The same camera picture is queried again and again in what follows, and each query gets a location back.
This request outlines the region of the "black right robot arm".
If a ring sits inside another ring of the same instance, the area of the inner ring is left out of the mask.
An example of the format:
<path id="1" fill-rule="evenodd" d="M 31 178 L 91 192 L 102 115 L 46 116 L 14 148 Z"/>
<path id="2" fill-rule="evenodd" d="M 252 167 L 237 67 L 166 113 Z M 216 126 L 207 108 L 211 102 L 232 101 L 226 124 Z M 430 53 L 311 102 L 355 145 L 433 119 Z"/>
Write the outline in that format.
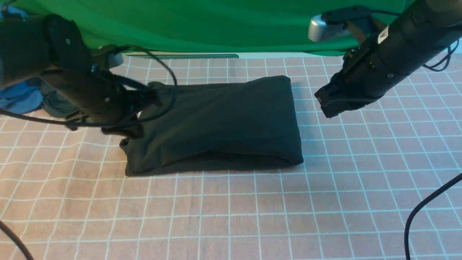
<path id="1" fill-rule="evenodd" d="M 364 5 L 314 16 L 309 39 L 323 42 L 352 35 L 359 46 L 343 56 L 340 72 L 315 97 L 325 117 L 376 102 L 417 69 L 461 38 L 460 0 L 416 0 L 386 25 L 382 13 Z"/>

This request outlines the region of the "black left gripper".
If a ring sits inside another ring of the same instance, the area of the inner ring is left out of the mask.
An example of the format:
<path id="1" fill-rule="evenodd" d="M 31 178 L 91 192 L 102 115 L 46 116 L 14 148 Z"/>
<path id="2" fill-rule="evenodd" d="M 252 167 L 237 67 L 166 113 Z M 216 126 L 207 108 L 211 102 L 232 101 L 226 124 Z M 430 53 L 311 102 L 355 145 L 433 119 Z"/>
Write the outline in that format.
<path id="1" fill-rule="evenodd" d="M 135 125 L 138 112 L 163 102 L 157 90 L 129 78 L 79 78 L 74 105 L 79 110 L 65 117 L 71 131 L 85 125 Z"/>

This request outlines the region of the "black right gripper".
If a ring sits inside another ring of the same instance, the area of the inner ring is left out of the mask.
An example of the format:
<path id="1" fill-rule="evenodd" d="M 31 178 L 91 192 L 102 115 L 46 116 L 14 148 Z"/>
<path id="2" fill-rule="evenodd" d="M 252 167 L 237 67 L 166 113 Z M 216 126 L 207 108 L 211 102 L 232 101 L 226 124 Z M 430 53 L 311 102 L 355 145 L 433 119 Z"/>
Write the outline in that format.
<path id="1" fill-rule="evenodd" d="M 391 50 L 391 44 L 406 50 L 408 38 L 388 36 L 381 43 L 377 43 L 377 39 L 377 36 L 370 36 L 345 55 L 341 71 L 315 93 L 325 117 L 359 110 L 408 77 L 409 73 L 401 65 L 392 66 L 386 61 L 390 56 L 399 57 L 396 50 Z"/>

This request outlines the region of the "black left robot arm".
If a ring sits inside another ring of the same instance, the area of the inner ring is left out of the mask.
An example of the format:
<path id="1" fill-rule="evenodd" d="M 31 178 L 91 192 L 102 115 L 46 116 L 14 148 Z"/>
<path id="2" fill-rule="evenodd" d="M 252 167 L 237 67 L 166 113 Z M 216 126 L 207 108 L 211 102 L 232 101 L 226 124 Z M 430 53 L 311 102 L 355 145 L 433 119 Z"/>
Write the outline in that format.
<path id="1" fill-rule="evenodd" d="M 111 59 L 129 46 L 89 49 L 76 23 L 59 15 L 1 21 L 1 88 L 30 78 L 50 84 L 78 109 L 66 121 L 43 120 L 71 130 L 116 131 L 140 125 L 137 114 L 163 102 L 153 88 L 110 72 Z"/>

